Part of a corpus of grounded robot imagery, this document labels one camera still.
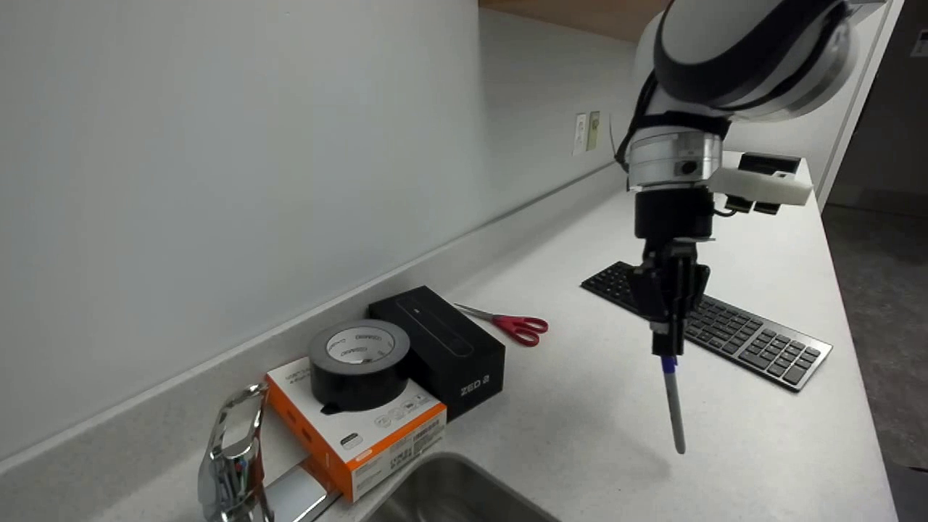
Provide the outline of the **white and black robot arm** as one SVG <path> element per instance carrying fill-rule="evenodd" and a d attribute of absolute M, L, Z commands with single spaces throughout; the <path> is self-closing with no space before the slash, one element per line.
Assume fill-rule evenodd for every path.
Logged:
<path fill-rule="evenodd" d="M 831 99 L 856 61 L 853 25 L 869 0 L 669 0 L 640 38 L 640 90 L 615 153 L 634 187 L 642 264 L 631 287 L 657 335 L 682 331 L 708 266 L 712 196 L 801 206 L 782 167 L 721 163 L 735 119 L 792 119 Z"/>

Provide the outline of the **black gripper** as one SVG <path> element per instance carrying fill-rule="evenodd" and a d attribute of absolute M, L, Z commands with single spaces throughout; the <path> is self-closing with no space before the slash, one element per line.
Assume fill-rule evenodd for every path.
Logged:
<path fill-rule="evenodd" d="M 712 232 L 712 196 L 708 187 L 660 187 L 634 193 L 634 235 L 642 257 L 631 269 L 631 292 L 640 316 L 656 332 L 666 331 L 657 269 L 676 244 L 696 245 Z M 685 257 L 677 264 L 677 319 L 687 319 L 703 298 L 711 269 Z"/>

